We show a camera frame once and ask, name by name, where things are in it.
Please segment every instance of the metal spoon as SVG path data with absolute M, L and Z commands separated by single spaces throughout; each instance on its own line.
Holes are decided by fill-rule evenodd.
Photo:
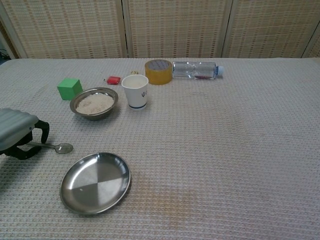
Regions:
M 57 154 L 68 154 L 74 149 L 74 147 L 69 143 L 60 143 L 59 145 L 51 145 L 51 144 L 44 144 L 44 143 L 30 141 L 28 142 L 28 145 L 54 149 Z

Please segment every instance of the roll of tape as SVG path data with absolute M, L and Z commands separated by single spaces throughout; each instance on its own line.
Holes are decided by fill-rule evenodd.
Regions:
M 167 84 L 172 80 L 172 63 L 164 59 L 155 59 L 145 63 L 145 76 L 153 85 Z

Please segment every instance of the green block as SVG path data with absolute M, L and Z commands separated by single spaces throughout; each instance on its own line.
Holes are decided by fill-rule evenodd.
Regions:
M 58 85 L 58 90 L 63 100 L 72 100 L 83 91 L 80 80 L 76 78 L 65 78 Z

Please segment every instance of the red block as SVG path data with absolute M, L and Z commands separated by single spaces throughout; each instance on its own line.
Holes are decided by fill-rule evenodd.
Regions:
M 120 83 L 121 77 L 110 76 L 106 81 L 107 84 L 118 85 Z

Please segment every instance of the white textured tablecloth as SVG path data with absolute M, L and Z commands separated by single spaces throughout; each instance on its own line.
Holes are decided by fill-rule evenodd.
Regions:
M 83 89 L 108 87 L 108 76 L 144 74 L 148 59 L 1 65 L 0 108 L 49 122 L 47 142 L 74 150 L 0 156 L 0 239 L 320 239 L 319 63 L 215 60 L 223 79 L 149 85 L 142 111 L 129 109 L 120 85 L 109 85 L 118 107 L 98 122 L 75 116 L 57 85 L 69 77 Z M 97 152 L 123 157 L 131 189 L 103 214 L 71 213 L 60 201 L 61 180 Z

